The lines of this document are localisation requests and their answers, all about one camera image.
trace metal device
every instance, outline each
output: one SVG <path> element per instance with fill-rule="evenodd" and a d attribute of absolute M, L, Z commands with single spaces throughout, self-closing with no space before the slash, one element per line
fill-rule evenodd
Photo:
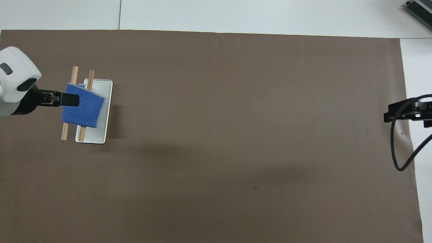
<path fill-rule="evenodd" d="M 408 1 L 405 10 L 429 29 L 432 29 L 432 0 Z"/>
<path fill-rule="evenodd" d="M 384 113 L 384 122 L 392 122 L 396 111 L 407 101 L 411 99 L 402 100 L 388 105 L 388 112 Z M 408 105 L 404 108 L 397 120 L 412 120 L 423 121 L 425 128 L 432 127 L 432 102 L 420 102 L 420 100 Z"/>

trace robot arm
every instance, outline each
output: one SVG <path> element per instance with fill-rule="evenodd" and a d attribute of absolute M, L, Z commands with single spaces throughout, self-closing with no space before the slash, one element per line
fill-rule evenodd
<path fill-rule="evenodd" d="M 0 51 L 0 68 L 0 98 L 3 102 L 19 102 L 42 76 L 30 58 L 16 47 Z"/>
<path fill-rule="evenodd" d="M 78 106 L 79 96 L 52 90 L 40 90 L 36 81 L 41 73 L 16 47 L 0 51 L 0 118 L 24 115 L 37 106 Z"/>

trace blue sponge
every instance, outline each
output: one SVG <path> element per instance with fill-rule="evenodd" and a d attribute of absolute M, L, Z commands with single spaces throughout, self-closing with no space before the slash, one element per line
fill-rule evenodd
<path fill-rule="evenodd" d="M 64 106 L 61 120 L 66 123 L 95 128 L 105 98 L 71 83 L 67 84 L 65 93 L 79 95 L 79 106 Z"/>

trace white tray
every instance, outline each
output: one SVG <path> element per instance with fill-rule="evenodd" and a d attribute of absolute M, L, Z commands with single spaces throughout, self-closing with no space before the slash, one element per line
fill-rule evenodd
<path fill-rule="evenodd" d="M 103 144 L 107 136 L 108 116 L 109 108 L 111 105 L 111 93 L 112 93 L 112 81 L 108 79 L 93 79 L 92 91 L 98 95 L 105 97 L 104 104 L 102 105 L 101 113 L 98 119 L 98 125 L 96 128 L 86 127 L 86 133 L 84 135 L 84 141 L 78 141 L 79 129 L 81 126 L 77 126 L 75 141 L 78 143 L 86 144 Z"/>

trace white table surface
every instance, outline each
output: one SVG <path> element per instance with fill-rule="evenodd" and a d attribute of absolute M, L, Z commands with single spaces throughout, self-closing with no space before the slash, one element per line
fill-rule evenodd
<path fill-rule="evenodd" d="M 150 29 L 400 38 L 407 97 L 414 97 L 432 93 L 432 31 L 403 10 L 404 2 L 0 0 L 0 29 Z M 410 132 L 417 147 L 432 129 L 424 129 L 417 121 L 410 122 Z M 432 243 L 431 154 L 432 144 L 428 144 L 415 161 L 425 243 Z"/>

